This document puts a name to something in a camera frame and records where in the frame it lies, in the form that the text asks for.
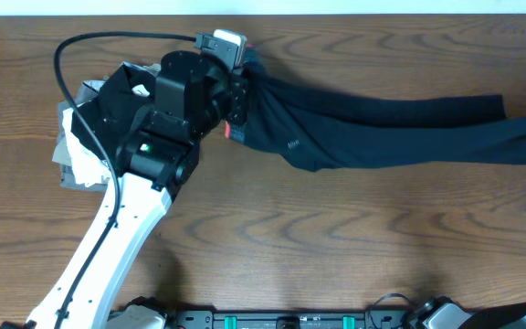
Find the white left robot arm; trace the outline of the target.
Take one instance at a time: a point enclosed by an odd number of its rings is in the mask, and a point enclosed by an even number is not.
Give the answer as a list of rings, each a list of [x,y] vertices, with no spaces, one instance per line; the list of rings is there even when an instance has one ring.
[[[89,230],[54,288],[26,320],[48,328],[163,328],[165,313],[111,306],[142,244],[195,170],[200,141],[242,115],[243,48],[219,46],[165,55],[148,83],[124,65],[89,102],[71,104],[65,131],[79,184],[109,176]]]

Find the white t-shirt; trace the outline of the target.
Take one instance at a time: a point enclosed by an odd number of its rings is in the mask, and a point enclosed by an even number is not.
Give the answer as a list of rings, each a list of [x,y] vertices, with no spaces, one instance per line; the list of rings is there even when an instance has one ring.
[[[93,101],[100,92],[105,80],[84,80],[81,82],[79,92],[75,99],[78,106]],[[84,190],[90,192],[106,191],[110,171],[106,160],[92,152],[95,146],[84,146],[80,142],[89,138],[84,132],[84,137],[77,137],[71,131],[72,123],[78,123],[78,119],[73,119],[73,109],[68,103],[63,101],[58,104],[58,137],[57,144],[52,156],[52,162],[59,164],[61,173],[60,185],[64,188]],[[108,125],[110,119],[99,117],[93,123],[93,130],[100,130]]]

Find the black leggings with red waistband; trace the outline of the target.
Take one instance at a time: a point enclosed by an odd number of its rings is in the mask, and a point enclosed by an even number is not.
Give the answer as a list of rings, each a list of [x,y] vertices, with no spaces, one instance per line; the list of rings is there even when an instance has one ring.
[[[313,89],[269,75],[253,48],[244,69],[247,121],[226,137],[296,168],[526,165],[526,117],[508,118],[500,95],[394,101]]]

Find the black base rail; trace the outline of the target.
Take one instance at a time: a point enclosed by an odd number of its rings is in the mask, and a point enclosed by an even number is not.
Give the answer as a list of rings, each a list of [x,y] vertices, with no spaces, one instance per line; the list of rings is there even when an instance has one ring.
[[[402,328],[407,311],[231,312],[184,304],[179,308],[154,298],[138,297],[110,313],[107,329],[369,329]]]

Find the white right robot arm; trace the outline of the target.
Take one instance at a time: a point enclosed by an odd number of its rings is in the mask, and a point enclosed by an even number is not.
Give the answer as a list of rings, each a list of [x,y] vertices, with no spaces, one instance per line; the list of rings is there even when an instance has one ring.
[[[408,315],[411,329],[526,329],[526,302],[468,312],[446,296],[432,298]]]

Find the black polo shirt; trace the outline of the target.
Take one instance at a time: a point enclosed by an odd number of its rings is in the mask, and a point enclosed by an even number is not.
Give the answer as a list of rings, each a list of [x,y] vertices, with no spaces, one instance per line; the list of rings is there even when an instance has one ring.
[[[114,165],[118,149],[130,134],[151,122],[155,99],[155,76],[145,70],[121,65],[79,113],[94,132]]]

